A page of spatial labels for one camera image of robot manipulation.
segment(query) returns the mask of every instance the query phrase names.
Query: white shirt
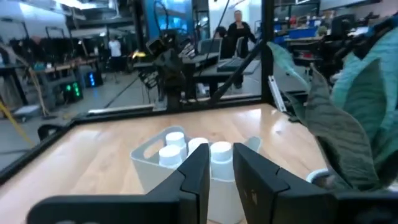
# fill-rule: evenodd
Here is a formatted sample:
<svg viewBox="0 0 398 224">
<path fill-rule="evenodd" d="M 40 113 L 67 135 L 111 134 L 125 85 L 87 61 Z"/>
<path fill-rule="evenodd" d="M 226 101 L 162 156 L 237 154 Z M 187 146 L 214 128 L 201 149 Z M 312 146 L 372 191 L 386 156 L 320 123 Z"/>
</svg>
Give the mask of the white shirt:
<svg viewBox="0 0 398 224">
<path fill-rule="evenodd" d="M 120 57 L 122 55 L 120 51 L 120 42 L 118 40 L 109 41 L 109 49 L 111 49 L 112 57 Z"/>
</svg>

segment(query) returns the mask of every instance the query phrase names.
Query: black shirt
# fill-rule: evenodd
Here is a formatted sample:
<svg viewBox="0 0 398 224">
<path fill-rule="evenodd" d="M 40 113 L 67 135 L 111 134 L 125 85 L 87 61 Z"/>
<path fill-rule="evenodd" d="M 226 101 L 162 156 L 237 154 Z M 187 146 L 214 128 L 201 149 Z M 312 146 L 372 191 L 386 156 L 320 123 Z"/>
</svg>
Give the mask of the black shirt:
<svg viewBox="0 0 398 224">
<path fill-rule="evenodd" d="M 238 39 L 240 37 L 244 37 L 242 42 L 242 49 L 238 51 L 239 52 L 238 56 L 246 57 L 249 53 L 248 40 L 250 39 L 253 43 L 256 43 L 256 37 L 250 31 L 249 24 L 247 24 L 246 22 L 242 22 L 242 26 L 243 28 L 238 29 L 235 22 L 229 25 L 228 37 L 231 38 L 234 51 L 236 50 L 236 43 L 238 42 Z"/>
</svg>

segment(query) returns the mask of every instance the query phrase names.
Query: teal fabric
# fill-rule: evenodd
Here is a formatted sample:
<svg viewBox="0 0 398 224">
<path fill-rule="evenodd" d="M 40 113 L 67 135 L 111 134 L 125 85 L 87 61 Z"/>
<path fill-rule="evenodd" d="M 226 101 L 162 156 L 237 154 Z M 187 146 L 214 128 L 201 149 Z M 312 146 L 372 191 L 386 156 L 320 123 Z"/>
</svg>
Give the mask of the teal fabric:
<svg viewBox="0 0 398 224">
<path fill-rule="evenodd" d="M 363 60 L 357 58 L 353 53 L 347 56 L 342 75 L 333 87 L 331 99 L 337 107 L 343 108 L 354 79 L 376 58 L 381 59 L 381 72 L 387 95 L 386 117 L 383 119 L 381 127 L 389 129 L 393 123 L 394 111 L 397 106 L 398 28 L 385 34 Z"/>
</svg>

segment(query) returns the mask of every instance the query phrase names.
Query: white plastic basket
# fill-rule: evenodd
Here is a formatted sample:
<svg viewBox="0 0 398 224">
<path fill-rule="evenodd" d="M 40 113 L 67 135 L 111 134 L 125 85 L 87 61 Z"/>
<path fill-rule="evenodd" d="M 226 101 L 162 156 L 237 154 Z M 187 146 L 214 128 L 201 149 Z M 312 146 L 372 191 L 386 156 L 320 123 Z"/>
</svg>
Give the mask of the white plastic basket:
<svg viewBox="0 0 398 224">
<path fill-rule="evenodd" d="M 180 131 L 185 135 L 185 142 L 191 140 L 180 126 L 166 128 L 152 139 L 133 150 L 130 154 L 132 163 L 137 170 L 144 193 L 150 192 L 165 180 L 174 170 L 159 165 L 159 153 L 146 159 L 145 151 L 149 146 L 163 141 L 168 133 Z M 261 139 L 258 137 L 249 138 L 244 144 L 253 151 L 259 152 Z M 208 219 L 222 224 L 239 223 L 244 217 L 244 212 L 239 198 L 239 193 L 234 180 L 221 180 L 212 178 L 210 180 Z"/>
</svg>

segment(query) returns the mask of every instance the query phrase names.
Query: person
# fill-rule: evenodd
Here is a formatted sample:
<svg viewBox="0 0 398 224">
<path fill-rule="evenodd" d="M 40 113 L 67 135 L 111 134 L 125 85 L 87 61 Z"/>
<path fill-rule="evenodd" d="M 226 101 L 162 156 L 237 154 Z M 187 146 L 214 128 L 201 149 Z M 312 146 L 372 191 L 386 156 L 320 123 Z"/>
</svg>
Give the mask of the person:
<svg viewBox="0 0 398 224">
<path fill-rule="evenodd" d="M 112 35 L 111 40 L 109 41 L 109 49 L 111 50 L 111 67 L 112 69 L 117 72 L 119 71 L 121 73 L 122 71 L 122 52 L 121 52 L 121 45 L 118 40 L 115 39 L 115 37 Z"/>
<path fill-rule="evenodd" d="M 240 37 L 243 37 L 242 47 L 239 49 L 238 57 L 245 58 L 249 54 L 248 40 L 250 39 L 253 43 L 256 43 L 256 38 L 251 32 L 249 24 L 242 21 L 242 12 L 236 10 L 234 12 L 235 22 L 229 25 L 228 37 L 232 40 L 232 46 L 234 51 L 236 50 L 236 43 Z M 234 83 L 236 88 L 242 88 L 243 76 L 240 76 Z"/>
<path fill-rule="evenodd" d="M 225 27 L 217 27 L 215 30 L 215 37 L 223 39 L 221 42 L 220 59 L 232 58 L 234 50 L 232 48 L 231 39 L 227 36 L 227 30 Z"/>
</svg>

